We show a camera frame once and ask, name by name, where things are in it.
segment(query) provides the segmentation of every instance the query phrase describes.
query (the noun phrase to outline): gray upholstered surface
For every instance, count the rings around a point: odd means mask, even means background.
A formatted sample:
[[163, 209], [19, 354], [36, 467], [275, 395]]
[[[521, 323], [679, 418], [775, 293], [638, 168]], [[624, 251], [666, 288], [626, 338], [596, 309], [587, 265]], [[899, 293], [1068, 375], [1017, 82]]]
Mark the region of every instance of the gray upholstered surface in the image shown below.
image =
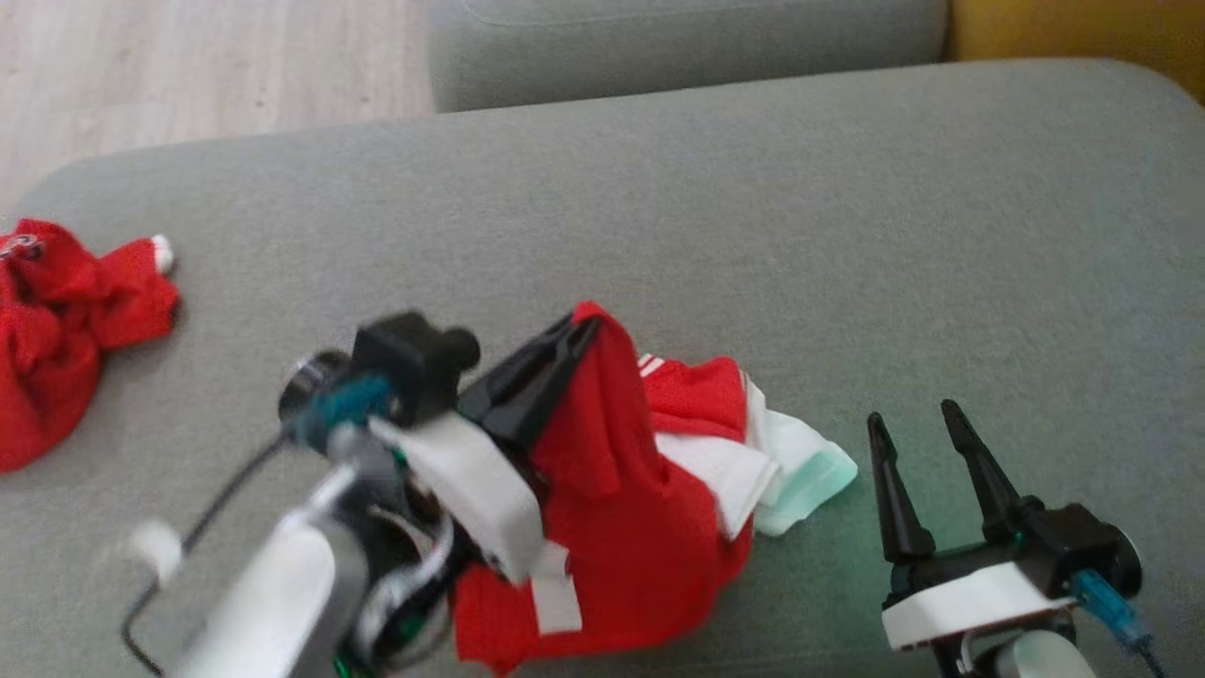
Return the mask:
[[947, 0], [435, 0], [441, 111], [937, 60]]
[[[884, 413], [941, 546], [976, 538], [937, 402], [1023, 491], [1140, 544], [1138, 600], [1172, 676], [1199, 667], [1205, 112], [1110, 61], [745, 83], [198, 143], [69, 167], [23, 202], [96, 249], [165, 231], [176, 334], [113, 356], [76, 435], [0, 477], [5, 676], [134, 676], [139, 578], [98, 552], [186, 525], [272, 430], [292, 361], [419, 306], [494, 360], [593, 296], [642, 349], [728, 353], [863, 477], [762, 540], [712, 623], [548, 676], [931, 676], [886, 650], [864, 421]], [[278, 461], [140, 633], [172, 656], [321, 473]], [[1082, 625], [1101, 676], [1134, 676]], [[476, 674], [448, 664], [419, 676]]]

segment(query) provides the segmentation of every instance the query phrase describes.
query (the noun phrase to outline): logo on red clothing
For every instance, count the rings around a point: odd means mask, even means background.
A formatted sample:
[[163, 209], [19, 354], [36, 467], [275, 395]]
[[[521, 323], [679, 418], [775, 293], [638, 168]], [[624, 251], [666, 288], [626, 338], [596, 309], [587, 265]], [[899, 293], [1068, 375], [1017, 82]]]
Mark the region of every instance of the logo on red clothing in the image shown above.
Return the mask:
[[33, 235], [13, 235], [0, 247], [0, 259], [19, 257], [22, 259], [37, 260], [42, 258], [46, 246]]

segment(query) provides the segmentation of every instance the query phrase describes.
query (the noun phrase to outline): crumpled red clothing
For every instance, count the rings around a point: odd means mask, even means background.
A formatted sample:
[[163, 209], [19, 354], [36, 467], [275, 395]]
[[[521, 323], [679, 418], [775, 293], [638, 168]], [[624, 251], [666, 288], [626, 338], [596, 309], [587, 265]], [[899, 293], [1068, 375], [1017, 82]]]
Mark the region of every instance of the crumpled red clothing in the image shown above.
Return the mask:
[[523, 661], [657, 645], [696, 629], [750, 553], [729, 543], [715, 497], [658, 452], [649, 406], [624, 328], [601, 320], [533, 464], [548, 479], [545, 536], [569, 550], [582, 630], [541, 636], [530, 584], [512, 588], [476, 567], [455, 591], [457, 649], [507, 673]]
[[101, 352], [171, 331], [178, 301], [163, 236], [96, 258], [59, 224], [0, 235], [0, 472], [28, 466], [76, 428]]

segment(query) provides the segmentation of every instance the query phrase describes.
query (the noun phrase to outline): white stripe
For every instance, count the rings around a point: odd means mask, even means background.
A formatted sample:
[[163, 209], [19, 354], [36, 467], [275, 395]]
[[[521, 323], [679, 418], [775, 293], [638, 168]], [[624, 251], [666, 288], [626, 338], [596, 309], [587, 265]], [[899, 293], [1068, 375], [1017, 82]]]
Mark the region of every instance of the white stripe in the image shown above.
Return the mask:
[[657, 370], [660, 369], [663, 365], [665, 365], [665, 360], [664, 359], [653, 359], [652, 362], [649, 362], [648, 365], [646, 365], [645, 369], [640, 371], [641, 379], [643, 379], [643, 378], [648, 377], [649, 375], [657, 372]]

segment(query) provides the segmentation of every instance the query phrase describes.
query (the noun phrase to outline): pile of clothes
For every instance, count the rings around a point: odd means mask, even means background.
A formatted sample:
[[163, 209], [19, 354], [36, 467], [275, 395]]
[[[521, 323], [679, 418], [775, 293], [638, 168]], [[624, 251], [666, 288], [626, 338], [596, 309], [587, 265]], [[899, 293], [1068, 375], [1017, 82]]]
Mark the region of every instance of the pile of clothes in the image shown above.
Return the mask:
[[171, 331], [174, 261], [161, 235], [100, 258], [51, 222], [22, 219], [0, 235], [0, 473], [71, 434], [105, 352]]
[[516, 589], [484, 567], [454, 597], [462, 659], [523, 661], [657, 645], [698, 627], [741, 571], [753, 531], [780, 536], [857, 465], [727, 358], [645, 355], [594, 302], [594, 343], [531, 461], [548, 481], [547, 546]]

